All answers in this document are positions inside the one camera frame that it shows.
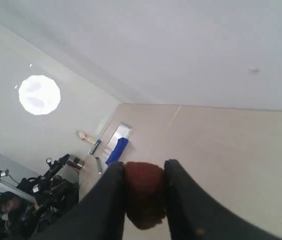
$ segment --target brown object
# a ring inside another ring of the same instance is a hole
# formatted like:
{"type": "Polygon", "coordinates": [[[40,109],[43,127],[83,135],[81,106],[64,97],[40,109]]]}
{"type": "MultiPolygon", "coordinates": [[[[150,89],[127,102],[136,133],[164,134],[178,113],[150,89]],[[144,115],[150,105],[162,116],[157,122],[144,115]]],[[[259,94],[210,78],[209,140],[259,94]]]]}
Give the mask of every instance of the brown object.
{"type": "Polygon", "coordinates": [[[124,166],[126,215],[141,230],[153,228],[166,217],[165,174],[147,162],[128,162],[124,166]]]}

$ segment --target blue object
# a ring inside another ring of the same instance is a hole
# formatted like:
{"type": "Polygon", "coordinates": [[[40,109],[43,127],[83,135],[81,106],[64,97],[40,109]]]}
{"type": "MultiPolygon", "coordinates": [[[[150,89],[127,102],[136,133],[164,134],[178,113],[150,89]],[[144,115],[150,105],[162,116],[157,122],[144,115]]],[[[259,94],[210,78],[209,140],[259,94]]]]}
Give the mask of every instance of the blue object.
{"type": "Polygon", "coordinates": [[[120,138],[117,141],[117,144],[116,144],[114,150],[111,152],[110,156],[106,160],[105,164],[109,166],[111,163],[118,161],[122,152],[123,152],[123,150],[126,148],[128,142],[129,142],[128,139],[126,139],[124,137],[120,138]]]}

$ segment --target light fixture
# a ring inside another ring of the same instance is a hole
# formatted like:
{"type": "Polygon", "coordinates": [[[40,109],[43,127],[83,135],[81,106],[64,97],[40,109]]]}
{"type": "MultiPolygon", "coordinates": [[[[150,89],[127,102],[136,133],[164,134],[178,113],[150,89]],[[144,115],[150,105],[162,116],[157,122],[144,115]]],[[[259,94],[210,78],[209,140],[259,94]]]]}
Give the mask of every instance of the light fixture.
{"type": "Polygon", "coordinates": [[[32,75],[21,83],[19,100],[24,109],[33,115],[47,115],[61,100],[56,82],[44,75],[32,75]]]}

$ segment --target silver pole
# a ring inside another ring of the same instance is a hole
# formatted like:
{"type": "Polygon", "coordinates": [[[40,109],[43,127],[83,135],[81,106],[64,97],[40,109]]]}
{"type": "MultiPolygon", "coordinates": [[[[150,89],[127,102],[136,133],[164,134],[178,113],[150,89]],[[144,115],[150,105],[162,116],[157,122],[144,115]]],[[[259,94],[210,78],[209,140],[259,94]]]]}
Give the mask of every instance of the silver pole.
{"type": "Polygon", "coordinates": [[[36,199],[33,196],[25,193],[24,191],[21,191],[20,189],[17,189],[15,186],[13,186],[12,184],[10,184],[10,183],[8,183],[4,180],[0,181],[0,187],[4,188],[5,190],[7,190],[9,192],[12,192],[12,193],[18,195],[19,197],[21,197],[25,200],[28,200],[31,203],[34,203],[34,204],[37,203],[36,199]]]}

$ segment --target metal bar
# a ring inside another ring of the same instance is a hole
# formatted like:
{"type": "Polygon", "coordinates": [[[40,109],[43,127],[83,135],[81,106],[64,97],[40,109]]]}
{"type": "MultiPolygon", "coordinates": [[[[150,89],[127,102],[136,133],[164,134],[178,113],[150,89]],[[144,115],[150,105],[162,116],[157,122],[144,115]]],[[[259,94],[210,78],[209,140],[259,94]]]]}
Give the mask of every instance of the metal bar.
{"type": "Polygon", "coordinates": [[[16,188],[12,184],[10,184],[10,183],[8,183],[4,180],[0,181],[0,187],[4,188],[5,190],[7,190],[9,192],[12,192],[12,193],[18,195],[19,197],[21,197],[25,200],[28,200],[31,203],[34,203],[34,204],[37,203],[36,199],[33,196],[25,193],[24,191],[21,191],[20,189],[16,188]]]}

